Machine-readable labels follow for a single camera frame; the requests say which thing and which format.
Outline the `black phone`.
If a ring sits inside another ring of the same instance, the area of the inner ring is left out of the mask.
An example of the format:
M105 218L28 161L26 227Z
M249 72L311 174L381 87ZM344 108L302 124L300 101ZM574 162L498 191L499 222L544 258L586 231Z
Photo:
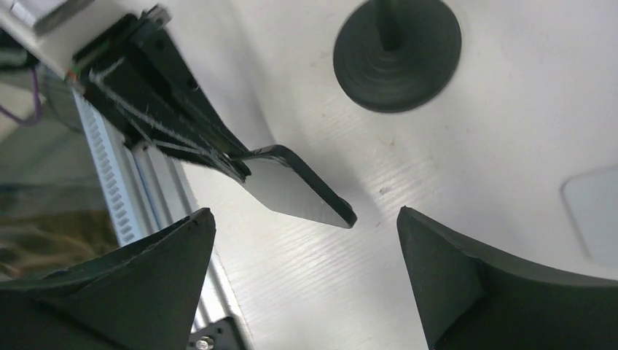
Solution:
M242 186L272 211L350 229L357 216L291 149L275 144L238 158L249 174Z

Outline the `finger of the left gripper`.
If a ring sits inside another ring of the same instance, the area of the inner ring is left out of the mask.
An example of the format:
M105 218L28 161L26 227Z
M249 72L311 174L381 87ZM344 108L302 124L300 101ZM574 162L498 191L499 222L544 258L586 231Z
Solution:
M227 129L206 98L148 97L144 114L151 117L154 145L163 154L219 171L244 183L250 170L232 157L247 149Z

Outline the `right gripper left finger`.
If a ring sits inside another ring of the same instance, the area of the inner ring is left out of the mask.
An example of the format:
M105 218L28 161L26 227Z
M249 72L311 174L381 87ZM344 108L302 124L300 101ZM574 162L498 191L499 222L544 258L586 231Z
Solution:
M174 224L70 268L1 284L3 349L182 349L181 330L157 310L154 282Z

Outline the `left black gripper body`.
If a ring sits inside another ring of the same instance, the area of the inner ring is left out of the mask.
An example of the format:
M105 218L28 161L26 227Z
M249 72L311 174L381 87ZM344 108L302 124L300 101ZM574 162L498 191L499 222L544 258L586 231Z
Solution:
M128 149L202 150L180 81L190 73L180 57L165 74L163 58L176 52L166 24L171 16L155 5L140 16L126 14L72 58L68 83L124 137Z

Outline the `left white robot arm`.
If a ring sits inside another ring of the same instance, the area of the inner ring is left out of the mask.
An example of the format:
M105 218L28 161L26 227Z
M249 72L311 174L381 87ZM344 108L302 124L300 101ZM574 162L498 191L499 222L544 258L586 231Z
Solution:
M245 182L248 150L223 123L168 32L161 4L3 1L1 27L123 137Z

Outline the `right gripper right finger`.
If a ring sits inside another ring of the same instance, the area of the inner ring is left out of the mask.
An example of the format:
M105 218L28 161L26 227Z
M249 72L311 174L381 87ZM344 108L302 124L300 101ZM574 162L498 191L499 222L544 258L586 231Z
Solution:
M615 349L617 282L487 245L403 207L396 226L430 349Z

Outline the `black round-base clamp stand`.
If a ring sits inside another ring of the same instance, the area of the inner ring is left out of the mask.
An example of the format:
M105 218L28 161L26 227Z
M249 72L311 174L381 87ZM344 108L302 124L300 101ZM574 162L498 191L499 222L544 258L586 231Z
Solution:
M443 1L366 1L337 35L333 68L359 106L406 112L446 87L461 49L458 19Z

